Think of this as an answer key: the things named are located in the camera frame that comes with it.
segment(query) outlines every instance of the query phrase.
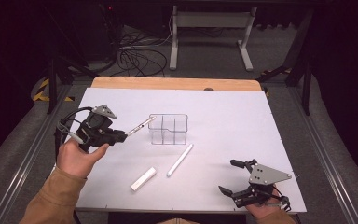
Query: person's left hand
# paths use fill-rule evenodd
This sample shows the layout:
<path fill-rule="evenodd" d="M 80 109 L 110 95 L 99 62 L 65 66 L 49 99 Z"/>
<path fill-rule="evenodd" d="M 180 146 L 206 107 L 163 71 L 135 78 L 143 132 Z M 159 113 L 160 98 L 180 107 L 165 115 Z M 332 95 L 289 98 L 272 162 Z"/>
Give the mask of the person's left hand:
<path fill-rule="evenodd" d="M 60 146 L 57 167 L 69 175 L 86 178 L 91 173 L 95 162 L 104 156 L 108 148 L 108 144 L 103 144 L 88 154 L 79 147 L 75 139 L 70 138 Z"/>

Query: metal bar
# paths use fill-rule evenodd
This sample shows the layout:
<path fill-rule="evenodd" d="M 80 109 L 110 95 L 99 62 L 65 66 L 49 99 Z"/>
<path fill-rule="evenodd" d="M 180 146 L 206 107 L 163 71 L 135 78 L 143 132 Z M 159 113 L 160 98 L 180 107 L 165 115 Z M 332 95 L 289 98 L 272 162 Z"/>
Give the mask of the metal bar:
<path fill-rule="evenodd" d="M 333 162 L 331 161 L 325 147 L 324 143 L 318 134 L 317 129 L 312 121 L 310 116 L 307 116 L 302 109 L 300 95 L 295 88 L 288 88 L 290 95 L 292 96 L 293 100 L 296 103 L 296 107 L 301 114 L 301 118 L 303 119 L 304 123 L 307 125 L 308 131 L 312 138 L 312 143 L 314 145 L 314 149 L 318 159 L 324 168 L 324 172 L 327 176 L 327 179 L 330 182 L 331 188 L 336 194 L 337 200 L 339 205 L 341 206 L 342 212 L 344 213 L 345 218 L 347 219 L 348 223 L 350 224 L 358 224 L 358 213 L 351 201 L 351 198 L 344 186 L 342 181 L 342 177 L 336 167 L 334 166 Z"/>
<path fill-rule="evenodd" d="M 37 132 L 33 143 L 31 144 L 27 154 L 25 155 L 24 160 L 22 161 L 16 174 L 14 174 L 10 185 L 7 188 L 7 191 L 0 202 L 0 223 L 4 223 L 11 206 L 19 195 L 22 185 L 24 184 L 28 174 L 31 171 L 34 161 L 36 160 L 41 145 L 46 137 L 47 131 L 50 129 L 52 121 L 57 115 L 57 112 L 70 89 L 71 86 L 65 85 L 60 90 L 57 105 L 54 107 L 52 112 L 46 116 L 39 131 Z"/>

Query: person's right hand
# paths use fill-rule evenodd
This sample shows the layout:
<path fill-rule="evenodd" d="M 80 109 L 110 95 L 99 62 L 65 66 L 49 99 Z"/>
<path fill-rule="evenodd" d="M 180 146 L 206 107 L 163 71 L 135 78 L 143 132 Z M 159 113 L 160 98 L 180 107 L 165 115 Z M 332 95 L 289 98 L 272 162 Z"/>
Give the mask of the person's right hand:
<path fill-rule="evenodd" d="M 70 138 L 60 146 L 57 167 L 69 175 L 86 178 L 91 173 L 95 162 L 104 156 L 108 148 L 109 145 L 104 144 L 88 154 L 79 147 L 75 139 Z"/>
<path fill-rule="evenodd" d="M 272 191 L 273 195 L 279 196 L 278 191 L 276 189 L 274 189 Z M 270 198 L 267 203 L 278 203 L 279 200 L 276 198 Z M 268 216 L 269 214 L 272 214 L 274 212 L 278 212 L 279 210 L 281 210 L 281 208 L 279 206 L 267 206 L 265 204 L 250 204 L 250 205 L 246 205 L 245 206 L 246 209 L 252 213 L 252 215 L 254 215 L 254 217 L 256 219 L 260 219 L 263 217 Z"/>

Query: sleeve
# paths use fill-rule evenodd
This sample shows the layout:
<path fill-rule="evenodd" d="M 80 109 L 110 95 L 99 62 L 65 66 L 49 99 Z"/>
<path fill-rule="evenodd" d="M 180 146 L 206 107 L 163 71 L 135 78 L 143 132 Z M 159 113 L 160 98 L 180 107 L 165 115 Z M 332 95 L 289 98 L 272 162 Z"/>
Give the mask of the sleeve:
<path fill-rule="evenodd" d="M 257 220 L 257 224 L 296 224 L 295 221 L 284 211 L 274 212 Z"/>
<path fill-rule="evenodd" d="M 73 212 L 86 179 L 54 169 L 42 189 L 29 202 L 21 224 L 73 223 Z"/>

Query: white table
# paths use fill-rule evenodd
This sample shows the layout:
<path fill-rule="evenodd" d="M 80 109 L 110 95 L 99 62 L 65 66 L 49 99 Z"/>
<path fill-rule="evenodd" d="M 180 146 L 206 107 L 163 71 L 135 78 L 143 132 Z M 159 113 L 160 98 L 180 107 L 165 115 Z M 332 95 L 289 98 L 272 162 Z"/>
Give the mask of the white table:
<path fill-rule="evenodd" d="M 80 107 L 108 105 L 117 114 L 111 128 L 131 130 L 154 113 L 188 115 L 187 142 L 194 148 L 168 178 L 186 145 L 150 144 L 147 128 L 110 147 L 81 191 L 77 210 L 243 213 L 218 186 L 248 187 L 250 174 L 229 161 L 250 161 L 295 176 L 262 91 L 176 91 L 89 88 Z M 83 120 L 87 112 L 78 113 Z M 77 129 L 74 123 L 72 131 Z M 134 192 L 131 185 L 150 167 L 157 174 Z M 295 178 L 277 184 L 292 212 L 306 212 Z"/>

